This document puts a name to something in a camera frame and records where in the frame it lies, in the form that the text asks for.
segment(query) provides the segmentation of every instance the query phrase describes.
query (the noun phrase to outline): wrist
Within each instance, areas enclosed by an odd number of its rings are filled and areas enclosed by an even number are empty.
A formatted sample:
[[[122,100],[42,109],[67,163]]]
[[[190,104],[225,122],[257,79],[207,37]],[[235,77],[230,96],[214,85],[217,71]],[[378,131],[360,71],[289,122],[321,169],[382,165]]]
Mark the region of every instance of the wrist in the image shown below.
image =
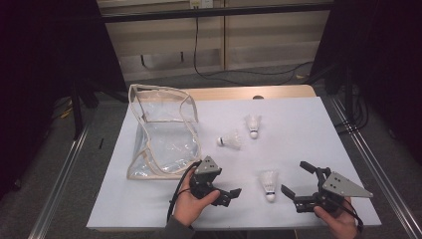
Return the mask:
[[[189,227],[190,224],[192,224],[191,222],[189,222],[189,220],[186,220],[185,218],[183,218],[179,215],[174,214],[173,217],[174,217],[174,219],[176,219],[180,224],[182,224],[185,227]]]
[[[362,233],[356,230],[356,235],[354,235],[353,239],[363,239]]]

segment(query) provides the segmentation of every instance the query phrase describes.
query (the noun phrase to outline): white tabletop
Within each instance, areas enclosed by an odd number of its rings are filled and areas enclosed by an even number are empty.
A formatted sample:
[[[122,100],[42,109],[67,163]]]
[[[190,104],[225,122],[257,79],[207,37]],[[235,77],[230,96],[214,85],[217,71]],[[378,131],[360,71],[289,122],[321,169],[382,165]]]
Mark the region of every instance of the white tabletop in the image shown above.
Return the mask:
[[[317,177],[300,167],[307,161],[330,167],[362,185],[320,98],[278,100],[198,101],[202,155],[210,155],[223,168],[214,186],[242,188],[229,207],[208,206],[193,224],[196,230],[286,229],[323,226],[313,213],[297,213],[292,200],[280,191],[285,184],[297,196],[317,191]],[[260,134],[251,139],[244,117],[261,115]],[[177,181],[128,180],[137,121],[127,111],[88,227],[102,231],[154,230],[165,226],[169,200]],[[220,147],[216,138],[237,129],[242,148]],[[279,172],[277,197],[269,203],[258,174]],[[367,198],[352,198],[365,225],[381,222]]]

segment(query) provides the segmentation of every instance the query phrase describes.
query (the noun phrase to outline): sleeve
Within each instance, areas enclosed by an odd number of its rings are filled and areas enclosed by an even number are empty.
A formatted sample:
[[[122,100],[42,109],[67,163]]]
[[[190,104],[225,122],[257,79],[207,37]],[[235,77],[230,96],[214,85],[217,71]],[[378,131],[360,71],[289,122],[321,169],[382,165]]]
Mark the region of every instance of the sleeve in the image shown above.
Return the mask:
[[[353,239],[363,239],[363,235],[362,233],[360,233],[359,231],[357,231],[356,235],[353,237]]]
[[[185,227],[173,216],[170,217],[164,230],[156,231],[151,235],[151,239],[190,239],[195,231]]]

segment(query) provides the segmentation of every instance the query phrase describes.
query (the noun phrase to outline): floor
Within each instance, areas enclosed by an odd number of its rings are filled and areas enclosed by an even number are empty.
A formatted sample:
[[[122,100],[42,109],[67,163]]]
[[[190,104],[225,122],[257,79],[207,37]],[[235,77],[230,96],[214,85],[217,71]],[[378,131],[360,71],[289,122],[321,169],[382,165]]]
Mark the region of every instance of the floor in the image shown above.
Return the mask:
[[[282,65],[273,67],[253,68],[260,73],[282,72],[292,69],[296,65]],[[248,85],[278,85],[283,82],[299,84],[307,75],[311,65],[304,65],[290,74],[279,75],[251,75],[248,73],[229,72],[218,76],[216,80],[203,79],[197,75],[164,75],[159,78],[149,79],[152,74],[140,80],[143,84],[166,85],[176,88],[200,88],[200,87],[230,87],[237,86],[235,83]],[[323,89],[323,82],[314,85],[316,93],[324,102],[334,124],[341,121],[331,96],[327,96]],[[99,233],[86,228],[87,219],[95,203],[100,189],[107,162],[112,154],[113,146],[119,133],[122,116],[126,111],[126,105],[98,94],[101,101],[96,110],[84,108],[86,120],[91,121],[84,145],[78,151],[73,166],[69,171],[69,178],[65,179],[66,187],[61,194],[60,203],[52,211],[53,218],[42,225],[45,228],[41,238],[148,238],[149,232],[132,233]],[[55,116],[59,116],[64,107],[57,108]],[[75,146],[73,141],[74,125],[72,114],[66,118],[56,118],[44,139],[37,157],[27,169],[22,178],[22,188],[19,191],[8,193],[0,201],[0,238],[28,238],[33,232],[34,225],[39,221],[40,212],[52,189],[55,188],[57,178],[61,174],[62,166],[69,159],[70,149]],[[356,149],[356,143],[350,134],[340,135],[349,156],[361,176],[361,180],[368,190],[374,192],[372,200],[376,211],[383,223],[381,227],[367,228],[365,238],[421,238],[420,229],[412,236],[412,232],[403,229],[404,220],[397,219],[397,211],[409,210],[410,215],[419,225],[422,221],[422,194],[415,193],[422,186],[422,167],[408,152],[406,145],[392,138],[388,125],[382,117],[369,106],[369,121],[365,128],[360,130],[365,142],[369,145],[371,153],[376,158],[387,175],[391,187],[379,186],[373,171],[368,169],[367,160],[361,151]],[[402,199],[399,209],[393,210],[395,197],[388,196],[391,191],[396,192]],[[327,238],[329,233],[326,229],[303,229],[297,231],[299,238]],[[258,235],[252,238],[265,238]]]

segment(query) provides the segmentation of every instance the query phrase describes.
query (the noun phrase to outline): power outlet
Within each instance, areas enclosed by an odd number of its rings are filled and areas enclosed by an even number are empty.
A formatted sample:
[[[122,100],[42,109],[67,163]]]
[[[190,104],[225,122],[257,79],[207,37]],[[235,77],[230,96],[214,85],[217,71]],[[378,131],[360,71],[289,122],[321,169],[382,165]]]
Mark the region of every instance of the power outlet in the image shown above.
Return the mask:
[[[190,0],[190,9],[201,8],[201,0]]]
[[[213,0],[201,0],[201,8],[213,8]]]

